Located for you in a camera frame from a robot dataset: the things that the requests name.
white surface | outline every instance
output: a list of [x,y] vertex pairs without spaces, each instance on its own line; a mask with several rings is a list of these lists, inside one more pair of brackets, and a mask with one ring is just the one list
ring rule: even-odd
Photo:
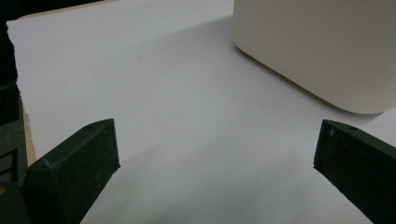
[[235,0],[240,49],[329,103],[396,106],[396,2]]
[[9,22],[38,157],[114,118],[121,168],[83,223],[369,223],[313,167],[320,123],[396,145],[237,50],[231,0],[117,1]]

white container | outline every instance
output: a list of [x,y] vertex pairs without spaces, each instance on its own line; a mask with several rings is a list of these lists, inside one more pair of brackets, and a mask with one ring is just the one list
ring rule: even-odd
[[234,41],[332,105],[396,106],[395,0],[235,0]]

white paper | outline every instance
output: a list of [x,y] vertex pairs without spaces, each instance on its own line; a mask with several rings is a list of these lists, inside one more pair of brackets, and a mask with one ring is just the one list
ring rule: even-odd
[[231,0],[116,1],[9,22],[37,157],[114,118],[83,223],[370,223],[313,169],[320,123],[396,145],[396,110],[322,102],[239,51]]

gray surface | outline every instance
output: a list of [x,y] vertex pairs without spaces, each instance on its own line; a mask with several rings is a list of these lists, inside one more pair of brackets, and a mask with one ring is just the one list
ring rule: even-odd
[[[21,184],[24,179],[27,159],[26,145],[23,128],[23,115],[20,102],[20,118],[7,124],[0,125],[0,155],[10,150],[18,149],[18,183]],[[0,171],[7,169],[11,164],[11,157],[7,156],[0,159]],[[10,181],[11,174],[0,175],[0,182]]]

black plastic part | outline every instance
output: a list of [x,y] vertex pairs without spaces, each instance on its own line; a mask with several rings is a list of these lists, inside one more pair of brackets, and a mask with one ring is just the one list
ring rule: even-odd
[[20,187],[15,183],[0,183],[0,223],[29,224]]
[[0,84],[0,125],[20,117],[20,91],[14,81]]
[[18,150],[14,148],[9,152],[0,155],[0,161],[8,157],[11,157],[11,165],[7,169],[0,171],[0,175],[11,173],[11,181],[17,182],[18,181]]
[[396,148],[355,127],[323,120],[314,168],[374,223],[396,223]]
[[80,129],[27,169],[31,222],[79,223],[119,168],[114,120]]

